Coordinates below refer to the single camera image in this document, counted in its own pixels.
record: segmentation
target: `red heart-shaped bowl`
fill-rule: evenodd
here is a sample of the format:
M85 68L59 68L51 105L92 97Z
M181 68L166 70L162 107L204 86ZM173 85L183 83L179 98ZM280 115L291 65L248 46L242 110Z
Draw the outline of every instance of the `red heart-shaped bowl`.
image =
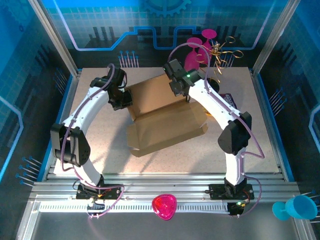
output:
M170 220L177 210L177 199L171 194L162 194L152 201L154 213L163 220Z

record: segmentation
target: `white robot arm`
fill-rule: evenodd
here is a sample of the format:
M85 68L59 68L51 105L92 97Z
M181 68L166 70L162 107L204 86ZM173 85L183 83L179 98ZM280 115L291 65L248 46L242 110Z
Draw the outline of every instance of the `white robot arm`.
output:
M178 60L166 63L163 69L172 80L170 87L176 96L190 96L197 100L220 125L222 133L218 144L225 152L225 191L229 197L237 196L247 185L247 179L243 175L242 154L251 137L238 118L251 128L251 115L248 112L241 113L228 104L209 84L206 85L204 75L195 69L186 72Z
M74 169L81 180L83 192L96 195L100 195L106 185L103 176L89 159L91 149L86 139L88 128L106 103L110 103L114 110L132 105L130 91L124 90L126 72L120 68L114 68L114 73L111 72L102 78L96 77L77 109L63 123L54 123L50 130L53 155L62 163L72 165L68 170Z

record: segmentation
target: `speckled tabletop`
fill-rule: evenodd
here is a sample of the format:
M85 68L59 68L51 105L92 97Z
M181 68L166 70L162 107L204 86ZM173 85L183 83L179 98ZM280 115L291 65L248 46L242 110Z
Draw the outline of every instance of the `speckled tabletop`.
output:
M123 69L127 72L128 86L164 73L161 67ZM71 112L84 99L90 82L96 77L105 76L107 71L107 68L82 70ZM209 76L213 76L213 69L209 71ZM237 108L241 112L247 111L251 114L252 131L265 154L265 159L246 156L245 171L248 173L278 172L248 68L223 69L219 80L221 81L219 93L230 93ZM131 155L127 146L126 128L130 124L132 119L128 110L114 111L110 104L106 104L91 123L86 138L91 147L90 160L100 173L226 172L226 157L217 142L222 130L213 117L208 117L208 131L204 135L139 158ZM252 140L249 141L247 150L258 153ZM63 174L59 160L56 162L54 173Z

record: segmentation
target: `glass panel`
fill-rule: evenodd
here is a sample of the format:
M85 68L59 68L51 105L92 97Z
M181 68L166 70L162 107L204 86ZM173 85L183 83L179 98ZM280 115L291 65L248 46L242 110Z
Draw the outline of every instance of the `glass panel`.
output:
M271 108L294 178L302 192L316 189L317 193L320 192L319 11L317 0L300 2L260 73L266 93L272 98Z
M243 51L246 57L235 60L234 66L252 67L286 2L44 0L43 4L78 68L109 63L161 67L170 51L190 37L205 42L204 29L214 29L220 44L234 37L235 42L223 49ZM178 51L177 57L185 59L190 51L185 50ZM138 63L123 57L138 57Z
M0 5L0 239L14 239L70 73L28 1Z

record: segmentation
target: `cardboard box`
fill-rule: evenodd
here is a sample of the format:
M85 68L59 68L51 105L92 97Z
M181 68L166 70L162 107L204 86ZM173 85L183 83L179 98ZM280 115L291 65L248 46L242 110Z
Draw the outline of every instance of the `cardboard box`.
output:
M198 102L175 96L166 74L129 86L134 124L127 127L132 155L141 157L203 135L207 116Z

